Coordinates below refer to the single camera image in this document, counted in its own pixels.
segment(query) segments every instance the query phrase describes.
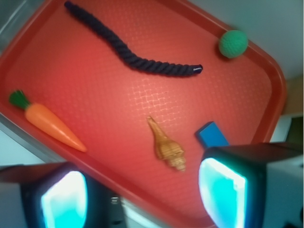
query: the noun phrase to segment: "red tray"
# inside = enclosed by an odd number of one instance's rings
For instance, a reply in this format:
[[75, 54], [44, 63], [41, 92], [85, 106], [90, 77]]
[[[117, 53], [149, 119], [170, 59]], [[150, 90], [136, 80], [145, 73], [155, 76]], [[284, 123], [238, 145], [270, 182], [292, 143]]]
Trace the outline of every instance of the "red tray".
[[[63, 3], [47, 0], [1, 57], [0, 112], [170, 225], [212, 226], [199, 194], [203, 148], [194, 133], [215, 121], [231, 144], [269, 141], [286, 97], [277, 63], [251, 42], [244, 55], [222, 57], [219, 37], [230, 28], [184, 0], [74, 0], [137, 55], [204, 66], [189, 78], [138, 72]], [[8, 103], [15, 89], [49, 107], [88, 152], [29, 124], [23, 111]], [[148, 115], [184, 147], [185, 173], [156, 158]]]

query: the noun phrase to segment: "toy carrot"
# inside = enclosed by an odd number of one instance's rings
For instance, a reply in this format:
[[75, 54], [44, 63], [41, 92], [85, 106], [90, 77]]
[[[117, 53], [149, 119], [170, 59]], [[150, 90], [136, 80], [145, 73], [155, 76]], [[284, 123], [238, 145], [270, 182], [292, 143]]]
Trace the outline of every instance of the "toy carrot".
[[37, 128], [68, 146], [86, 152], [82, 142], [44, 105], [30, 103], [21, 90], [13, 92], [9, 98], [11, 104], [25, 110], [25, 118]]

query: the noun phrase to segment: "green ball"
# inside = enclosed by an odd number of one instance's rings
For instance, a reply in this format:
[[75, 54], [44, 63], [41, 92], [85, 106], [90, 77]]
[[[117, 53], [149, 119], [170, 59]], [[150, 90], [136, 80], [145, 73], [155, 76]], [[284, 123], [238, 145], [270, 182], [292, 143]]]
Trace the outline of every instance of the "green ball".
[[219, 51], [227, 58], [242, 55], [248, 46], [248, 39], [244, 32], [231, 30], [226, 32], [219, 40]]

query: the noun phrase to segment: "navy blue rope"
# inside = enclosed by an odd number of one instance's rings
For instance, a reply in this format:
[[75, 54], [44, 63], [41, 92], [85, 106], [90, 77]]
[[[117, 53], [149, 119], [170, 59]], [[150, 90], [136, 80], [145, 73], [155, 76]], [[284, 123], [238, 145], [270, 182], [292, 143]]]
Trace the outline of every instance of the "navy blue rope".
[[85, 23], [97, 35], [107, 40], [110, 45], [116, 50], [119, 57], [131, 68], [170, 76], [191, 76], [194, 74], [199, 74], [203, 70], [202, 65], [170, 64], [140, 58], [135, 55], [113, 31], [106, 27], [92, 14], [88, 13], [83, 8], [71, 3], [70, 1], [65, 2], [65, 7], [74, 17]]

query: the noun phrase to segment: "seashell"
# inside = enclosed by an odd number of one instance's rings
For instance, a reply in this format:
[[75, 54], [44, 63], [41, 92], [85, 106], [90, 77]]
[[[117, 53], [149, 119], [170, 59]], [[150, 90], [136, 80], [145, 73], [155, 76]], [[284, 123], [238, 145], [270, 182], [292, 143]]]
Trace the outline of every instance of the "seashell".
[[170, 139], [151, 116], [147, 117], [147, 121], [154, 134], [157, 157], [161, 160], [166, 160], [169, 166], [185, 171], [186, 159], [184, 158], [185, 151], [183, 148]]

